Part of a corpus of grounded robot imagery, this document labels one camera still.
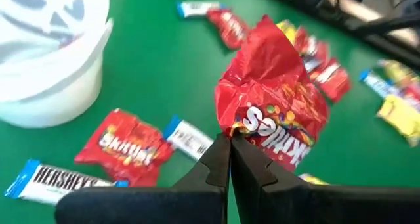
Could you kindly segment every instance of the red candy wrapper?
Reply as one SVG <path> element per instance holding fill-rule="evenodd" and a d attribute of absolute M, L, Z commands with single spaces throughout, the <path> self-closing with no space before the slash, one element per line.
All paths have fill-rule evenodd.
<path fill-rule="evenodd" d="M 269 17 L 249 32 L 215 89 L 222 130 L 234 129 L 293 171 L 329 118 L 298 52 Z"/>
<path fill-rule="evenodd" d="M 417 82 L 410 83 L 405 89 L 404 89 L 404 96 L 405 97 L 413 97 L 416 100 L 420 101 L 420 85 Z"/>
<path fill-rule="evenodd" d="M 340 101 L 352 87 L 347 71 L 335 58 L 332 58 L 324 69 L 316 69 L 310 78 L 333 102 Z"/>
<path fill-rule="evenodd" d="M 208 19 L 216 25 L 224 43 L 230 49 L 239 49 L 248 33 L 248 25 L 228 9 L 207 11 Z"/>
<path fill-rule="evenodd" d="M 295 37 L 295 49 L 300 54 L 306 54 L 308 50 L 308 32 L 302 26 L 296 30 L 296 37 Z"/>
<path fill-rule="evenodd" d="M 130 187 L 153 187 L 159 167 L 172 155 L 161 133 L 136 116 L 115 109 L 74 158 L 76 163 L 100 164 L 110 177 L 128 180 Z"/>
<path fill-rule="evenodd" d="M 319 69 L 325 69 L 330 60 L 329 44 L 323 41 L 317 41 L 314 56 L 321 62 Z"/>

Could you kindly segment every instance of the candy bar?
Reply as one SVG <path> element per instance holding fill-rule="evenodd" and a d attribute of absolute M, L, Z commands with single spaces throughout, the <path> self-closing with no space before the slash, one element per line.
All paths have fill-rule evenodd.
<path fill-rule="evenodd" d="M 395 127 L 411 147 L 417 146 L 420 139 L 420 113 L 404 99 L 388 95 L 377 116 Z"/>
<path fill-rule="evenodd" d="M 311 73 L 313 70 L 319 67 L 322 63 L 315 56 L 311 56 L 311 55 L 305 55 L 304 57 L 302 57 L 302 60 L 304 62 L 304 68 L 306 69 L 306 72 L 308 73 Z"/>
<path fill-rule="evenodd" d="M 378 65 L 382 66 L 387 76 L 402 89 L 412 83 L 420 82 L 419 76 L 414 71 L 395 60 L 380 60 Z"/>
<path fill-rule="evenodd" d="M 159 168 L 172 155 L 171 145 L 156 128 L 120 109 L 112 111 L 74 158 L 77 163 L 100 164 L 113 180 L 130 187 L 153 187 Z"/>
<path fill-rule="evenodd" d="M 183 18 L 205 16 L 210 9 L 223 9 L 225 5 L 215 1 L 183 1 L 177 3 L 178 14 Z"/>
<path fill-rule="evenodd" d="M 372 70 L 364 70 L 360 74 L 359 80 L 373 89 L 382 98 L 389 94 L 401 95 L 401 91 L 398 88 L 391 86 Z"/>
<path fill-rule="evenodd" d="M 338 102 L 351 89 L 347 71 L 332 58 L 327 67 L 322 67 L 311 73 L 310 78 L 333 102 Z"/>
<path fill-rule="evenodd" d="M 239 16 L 227 9 L 211 9 L 207 12 L 208 19 L 219 30 L 224 44 L 229 49 L 239 49 L 248 33 L 248 25 Z"/>
<path fill-rule="evenodd" d="M 127 187 L 128 182 L 111 183 L 97 177 L 83 175 L 38 160 L 28 160 L 5 196 L 55 205 L 64 195 L 85 187 Z"/>
<path fill-rule="evenodd" d="M 176 115 L 163 132 L 163 137 L 195 160 L 199 160 L 213 144 L 207 135 Z"/>
<path fill-rule="evenodd" d="M 296 38 L 295 26 L 289 20 L 283 20 L 277 24 L 277 27 L 283 31 L 291 44 L 294 44 Z"/>
<path fill-rule="evenodd" d="M 303 26 L 299 26 L 295 34 L 293 46 L 301 55 L 307 55 L 306 49 L 308 48 L 308 32 Z"/>

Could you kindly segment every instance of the yellow candy wrapper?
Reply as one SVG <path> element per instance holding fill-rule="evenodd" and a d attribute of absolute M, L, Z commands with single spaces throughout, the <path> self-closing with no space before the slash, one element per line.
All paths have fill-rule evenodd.
<path fill-rule="evenodd" d="M 283 31 L 291 44 L 295 44 L 296 28 L 289 20 L 283 20 L 277 24 L 277 27 Z"/>
<path fill-rule="evenodd" d="M 395 60 L 380 60 L 378 65 L 382 66 L 387 76 L 401 88 L 420 82 L 419 76 L 414 71 Z"/>
<path fill-rule="evenodd" d="M 309 174 L 302 174 L 299 176 L 302 180 L 312 183 L 314 185 L 329 185 L 329 183 L 323 182 L 320 179 L 316 178 L 315 176 Z"/>
<path fill-rule="evenodd" d="M 420 139 L 420 113 L 404 99 L 396 95 L 386 96 L 377 116 L 394 126 L 411 147 L 417 146 Z"/>

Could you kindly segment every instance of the skittles bag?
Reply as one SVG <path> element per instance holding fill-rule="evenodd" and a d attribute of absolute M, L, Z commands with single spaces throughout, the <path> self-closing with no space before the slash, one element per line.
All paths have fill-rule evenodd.
<path fill-rule="evenodd" d="M 267 16 L 219 80 L 215 100 L 224 133 L 239 130 L 289 171 L 310 152 L 329 118 L 298 52 Z"/>
<path fill-rule="evenodd" d="M 160 166 L 172 155 L 160 131 L 137 116 L 115 109 L 106 116 L 83 150 L 80 164 L 100 164 L 114 181 L 130 187 L 154 187 Z"/>

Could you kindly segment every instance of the white candy wrapper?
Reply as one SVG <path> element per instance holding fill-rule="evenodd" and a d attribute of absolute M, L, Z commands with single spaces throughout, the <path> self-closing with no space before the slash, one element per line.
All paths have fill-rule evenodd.
<path fill-rule="evenodd" d="M 213 144 L 207 135 L 176 115 L 165 128 L 163 138 L 195 160 L 199 160 Z"/>
<path fill-rule="evenodd" d="M 205 16 L 210 9 L 224 9 L 225 5 L 215 1 L 183 1 L 177 3 L 178 14 L 183 18 Z"/>
<path fill-rule="evenodd" d="M 360 74 L 360 81 L 373 89 L 379 96 L 385 98 L 389 94 L 401 96 L 398 88 L 390 85 L 372 70 L 365 70 Z"/>
<path fill-rule="evenodd" d="M 5 196 L 55 205 L 66 194 L 85 187 L 128 187 L 128 182 L 115 183 L 68 171 L 38 160 L 28 160 Z"/>

